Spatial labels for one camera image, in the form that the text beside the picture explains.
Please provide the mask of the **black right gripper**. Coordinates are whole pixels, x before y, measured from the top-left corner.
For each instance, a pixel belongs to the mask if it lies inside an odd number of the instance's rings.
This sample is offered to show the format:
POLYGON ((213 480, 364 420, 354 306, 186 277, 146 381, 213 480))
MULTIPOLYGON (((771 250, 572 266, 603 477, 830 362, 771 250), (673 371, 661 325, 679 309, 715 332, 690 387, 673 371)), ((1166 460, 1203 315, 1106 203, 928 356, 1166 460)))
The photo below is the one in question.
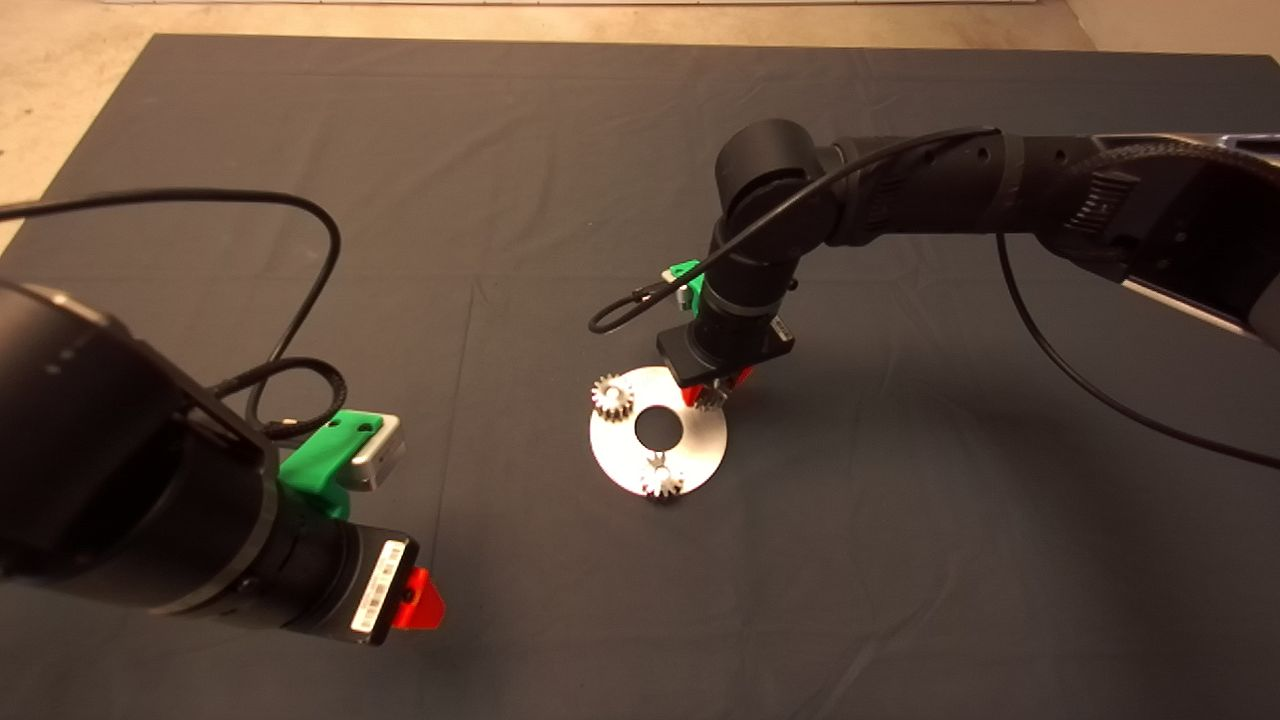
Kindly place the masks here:
POLYGON ((707 386, 732 377, 732 388, 739 388, 754 366, 790 354, 795 336, 778 316, 701 311, 662 331, 655 346, 682 388, 685 405, 707 409, 707 386))

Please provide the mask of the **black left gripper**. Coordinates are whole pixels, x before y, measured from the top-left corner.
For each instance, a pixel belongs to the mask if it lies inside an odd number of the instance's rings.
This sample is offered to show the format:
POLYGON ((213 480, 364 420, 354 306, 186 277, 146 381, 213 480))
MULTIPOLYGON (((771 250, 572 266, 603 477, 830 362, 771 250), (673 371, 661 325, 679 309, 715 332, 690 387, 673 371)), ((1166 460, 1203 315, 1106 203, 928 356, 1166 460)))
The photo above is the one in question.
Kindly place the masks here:
POLYGON ((378 647, 390 629, 435 630, 445 601, 419 542, 402 532, 324 518, 303 533, 266 593, 279 626, 378 647))

